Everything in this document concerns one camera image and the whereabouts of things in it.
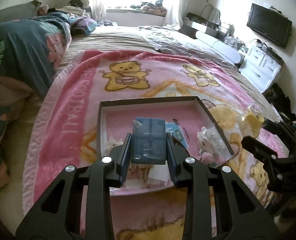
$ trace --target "purple pillow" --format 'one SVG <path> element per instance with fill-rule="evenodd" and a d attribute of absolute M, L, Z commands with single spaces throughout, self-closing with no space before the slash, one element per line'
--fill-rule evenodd
<path fill-rule="evenodd" d="M 69 19 L 71 35 L 89 35 L 97 26 L 97 22 L 87 17 Z"/>

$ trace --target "beige bedspread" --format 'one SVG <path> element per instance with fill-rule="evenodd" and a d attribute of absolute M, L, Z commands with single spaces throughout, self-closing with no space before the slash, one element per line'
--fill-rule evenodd
<path fill-rule="evenodd" d="M 97 49 L 100 51 L 132 49 L 156 52 L 142 38 L 138 28 L 98 27 L 88 37 L 72 39 L 72 43 L 61 62 L 60 69 L 68 65 L 76 52 L 84 49 Z M 273 121 L 278 120 L 269 103 L 246 78 L 231 69 L 226 69 L 226 71 L 254 99 L 262 109 L 265 117 Z M 1 142 L 5 162 L 10 170 L 10 182 L 0 189 L 0 219 L 13 234 L 24 217 L 22 209 L 22 174 L 33 123 L 40 105 L 41 101 L 36 96 L 28 98 L 20 118 L 8 125 Z"/>

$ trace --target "crumpled white sheet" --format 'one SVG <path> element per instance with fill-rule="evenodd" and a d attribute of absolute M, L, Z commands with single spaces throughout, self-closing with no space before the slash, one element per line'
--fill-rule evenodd
<path fill-rule="evenodd" d="M 90 14 L 86 12 L 86 10 L 83 10 L 81 8 L 73 7 L 70 5 L 64 6 L 60 9 L 57 9 L 58 11 L 66 12 L 67 14 L 74 14 L 76 17 L 79 16 L 85 16 L 87 18 L 90 18 Z"/>
<path fill-rule="evenodd" d="M 171 27 L 141 26 L 142 37 L 155 50 L 170 55 L 180 55 L 210 60 L 219 66 L 239 71 L 235 65 L 226 62 L 223 57 L 208 45 L 201 45 L 196 40 L 179 33 Z"/>

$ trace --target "wall-mounted tv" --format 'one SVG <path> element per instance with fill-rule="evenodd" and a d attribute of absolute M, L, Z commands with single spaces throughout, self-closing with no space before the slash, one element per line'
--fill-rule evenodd
<path fill-rule="evenodd" d="M 292 21 L 273 10 L 253 3 L 247 26 L 285 49 L 291 36 Z"/>

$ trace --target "floral comforter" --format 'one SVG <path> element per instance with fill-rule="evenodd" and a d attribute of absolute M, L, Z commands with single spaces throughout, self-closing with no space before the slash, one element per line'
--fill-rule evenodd
<path fill-rule="evenodd" d="M 70 42 L 63 13 L 0 23 L 0 76 L 25 83 L 43 99 Z"/>

